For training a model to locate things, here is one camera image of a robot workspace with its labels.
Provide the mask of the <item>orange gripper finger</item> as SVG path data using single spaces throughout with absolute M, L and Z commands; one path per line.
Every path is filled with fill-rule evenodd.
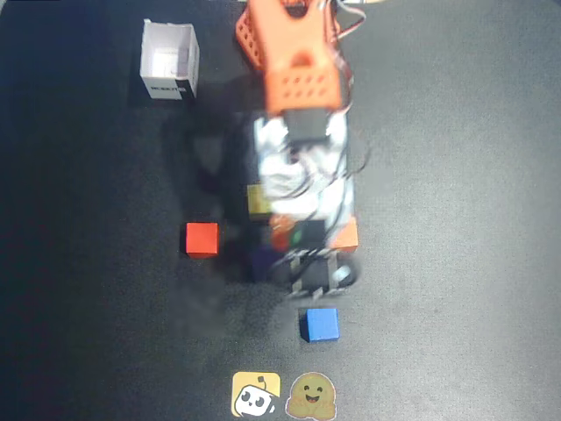
M 293 230 L 293 219 L 287 215 L 272 215 L 269 219 L 271 228 L 271 245 L 276 251 L 287 251 L 290 233 Z

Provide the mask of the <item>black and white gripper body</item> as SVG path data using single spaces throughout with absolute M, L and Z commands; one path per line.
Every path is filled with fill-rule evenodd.
M 297 223 L 297 250 L 302 252 L 330 250 L 328 226 L 324 219 L 308 219 Z

